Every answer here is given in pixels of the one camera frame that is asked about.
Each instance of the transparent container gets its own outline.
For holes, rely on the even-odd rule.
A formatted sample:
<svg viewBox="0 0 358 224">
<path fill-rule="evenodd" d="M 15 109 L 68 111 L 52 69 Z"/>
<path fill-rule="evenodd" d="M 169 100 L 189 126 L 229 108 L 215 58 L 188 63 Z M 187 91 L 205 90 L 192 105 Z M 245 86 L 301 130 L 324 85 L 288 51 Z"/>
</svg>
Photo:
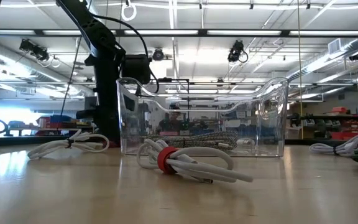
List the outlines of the transparent container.
<svg viewBox="0 0 358 224">
<path fill-rule="evenodd" d="M 155 86 L 120 78 L 121 152 L 136 154 L 145 139 L 163 139 L 176 148 L 213 147 L 230 156 L 283 156 L 288 84 L 286 78 L 274 78 L 247 94 L 227 87 L 188 93 L 186 85 L 165 93 L 160 84 L 163 93 L 153 93 Z"/>
</svg>

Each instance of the table surface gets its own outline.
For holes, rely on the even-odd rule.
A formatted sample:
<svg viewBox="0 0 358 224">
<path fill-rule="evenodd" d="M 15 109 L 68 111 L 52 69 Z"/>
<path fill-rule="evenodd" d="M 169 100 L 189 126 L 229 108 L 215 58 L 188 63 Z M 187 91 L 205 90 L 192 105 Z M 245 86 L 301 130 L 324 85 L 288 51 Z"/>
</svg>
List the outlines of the table surface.
<svg viewBox="0 0 358 224">
<path fill-rule="evenodd" d="M 30 148 L 0 147 L 0 223 L 358 223 L 358 164 L 306 146 L 234 158 L 254 182 L 211 185 L 142 169 L 118 149 L 29 161 Z"/>
</svg>

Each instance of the white cable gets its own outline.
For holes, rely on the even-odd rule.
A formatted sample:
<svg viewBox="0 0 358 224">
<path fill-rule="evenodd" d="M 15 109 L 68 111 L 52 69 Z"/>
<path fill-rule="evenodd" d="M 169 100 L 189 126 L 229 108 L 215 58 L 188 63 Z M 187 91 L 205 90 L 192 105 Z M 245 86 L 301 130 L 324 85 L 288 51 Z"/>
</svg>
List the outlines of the white cable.
<svg viewBox="0 0 358 224">
<path fill-rule="evenodd" d="M 323 143 L 312 144 L 309 150 L 313 153 L 335 155 L 334 148 Z M 335 152 L 338 155 L 345 157 L 353 156 L 356 150 L 358 150 L 358 135 L 335 148 Z"/>
<path fill-rule="evenodd" d="M 102 138 L 106 141 L 106 146 L 102 149 L 98 149 L 103 147 L 102 143 L 96 143 L 96 142 L 78 142 L 78 141 L 85 141 L 89 138 Z M 81 130 L 78 130 L 72 137 L 69 138 L 70 140 L 73 140 L 74 142 L 71 144 L 71 148 L 75 149 L 81 149 L 85 152 L 103 152 L 106 149 L 109 148 L 109 139 L 106 136 L 103 136 L 101 134 L 90 134 L 90 133 L 82 133 Z M 30 151 L 27 156 L 30 159 L 36 159 L 41 158 L 43 156 L 46 156 L 47 154 L 50 154 L 51 152 L 54 152 L 59 149 L 66 149 L 69 146 L 68 140 L 57 140 L 57 141 L 51 141 L 47 142 L 45 144 L 42 144 L 32 151 Z"/>
<path fill-rule="evenodd" d="M 163 140 L 153 142 L 150 139 L 146 139 L 145 143 L 141 145 L 140 149 L 137 151 L 137 163 L 146 169 L 158 169 L 157 157 L 165 147 L 168 147 L 168 144 Z M 149 164 L 141 162 L 140 155 L 144 151 L 149 153 Z M 227 163 L 227 167 L 222 168 L 197 162 L 190 156 L 187 156 L 187 154 L 218 156 Z M 229 155 L 210 147 L 188 147 L 179 149 L 170 155 L 169 159 L 166 160 L 166 163 L 171 165 L 179 174 L 192 176 L 201 182 L 212 183 L 213 180 L 231 183 L 234 183 L 236 180 L 243 180 L 246 182 L 253 181 L 251 176 L 233 171 L 234 163 Z"/>
<path fill-rule="evenodd" d="M 132 15 L 129 18 L 125 16 L 125 9 L 127 9 L 127 8 L 132 8 L 132 10 L 133 10 Z M 131 20 L 135 19 L 136 14 L 137 14 L 136 6 L 134 4 L 131 4 L 130 0 L 128 0 L 128 5 L 125 4 L 121 7 L 121 17 L 125 21 L 131 21 Z"/>
</svg>

